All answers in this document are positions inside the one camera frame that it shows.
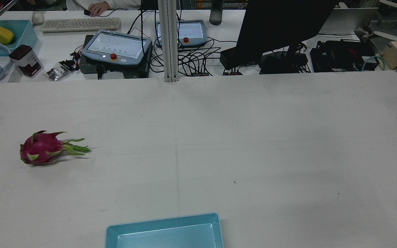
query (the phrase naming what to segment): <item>teal box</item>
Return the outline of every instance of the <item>teal box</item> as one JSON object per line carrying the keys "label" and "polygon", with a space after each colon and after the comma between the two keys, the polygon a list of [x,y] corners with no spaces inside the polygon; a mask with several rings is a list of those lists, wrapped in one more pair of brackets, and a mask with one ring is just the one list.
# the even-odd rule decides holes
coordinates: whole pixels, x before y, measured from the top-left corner
{"label": "teal box", "polygon": [[105,248],[224,248],[217,213],[110,225]]}
{"label": "teal box", "polygon": [[[38,37],[33,30],[33,24],[30,20],[0,20],[0,27],[6,28],[13,32],[14,38],[6,47],[14,51],[19,45],[25,44],[34,47]],[[7,52],[0,49],[0,56],[7,56]]]}

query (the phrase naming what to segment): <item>keyboard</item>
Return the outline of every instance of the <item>keyboard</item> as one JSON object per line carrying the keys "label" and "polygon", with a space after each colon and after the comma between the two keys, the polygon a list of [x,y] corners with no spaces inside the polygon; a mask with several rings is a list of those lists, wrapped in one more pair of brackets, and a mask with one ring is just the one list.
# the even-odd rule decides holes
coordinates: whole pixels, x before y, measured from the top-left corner
{"label": "keyboard", "polygon": [[120,19],[112,18],[83,18],[83,19],[56,19],[46,20],[39,29],[43,33],[81,32],[117,30],[120,28]]}

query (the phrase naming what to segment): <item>touchscreen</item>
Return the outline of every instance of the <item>touchscreen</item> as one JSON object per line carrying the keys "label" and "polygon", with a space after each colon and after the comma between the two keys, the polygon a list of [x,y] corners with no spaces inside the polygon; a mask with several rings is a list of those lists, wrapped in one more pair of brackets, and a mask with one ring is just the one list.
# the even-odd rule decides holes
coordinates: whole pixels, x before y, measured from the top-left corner
{"label": "touchscreen", "polygon": [[[157,26],[157,36],[161,37],[160,23]],[[181,22],[179,29],[179,38],[183,39],[185,37],[188,37],[189,39],[193,39],[193,38],[203,39],[202,24],[200,22]]]}
{"label": "touchscreen", "polygon": [[113,36],[100,33],[87,50],[105,53],[115,53],[129,58],[138,58],[142,52],[142,41],[123,36]]}

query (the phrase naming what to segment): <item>computer mouse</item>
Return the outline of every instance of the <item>computer mouse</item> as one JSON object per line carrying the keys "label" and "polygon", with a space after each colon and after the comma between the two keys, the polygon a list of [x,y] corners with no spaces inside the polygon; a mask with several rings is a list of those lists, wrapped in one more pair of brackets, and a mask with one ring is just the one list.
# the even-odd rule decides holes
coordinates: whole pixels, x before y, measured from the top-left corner
{"label": "computer mouse", "polygon": [[44,21],[45,21],[44,13],[35,12],[32,15],[32,23],[33,23],[33,25],[42,25],[42,24],[44,24]]}

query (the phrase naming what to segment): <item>person's hand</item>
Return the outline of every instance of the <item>person's hand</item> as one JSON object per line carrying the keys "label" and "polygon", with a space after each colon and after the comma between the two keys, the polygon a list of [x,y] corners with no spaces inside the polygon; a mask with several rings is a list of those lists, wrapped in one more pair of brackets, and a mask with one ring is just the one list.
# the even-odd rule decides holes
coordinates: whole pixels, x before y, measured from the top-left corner
{"label": "person's hand", "polygon": [[88,6],[90,16],[100,16],[104,11],[109,10],[110,5],[107,2],[92,3]]}

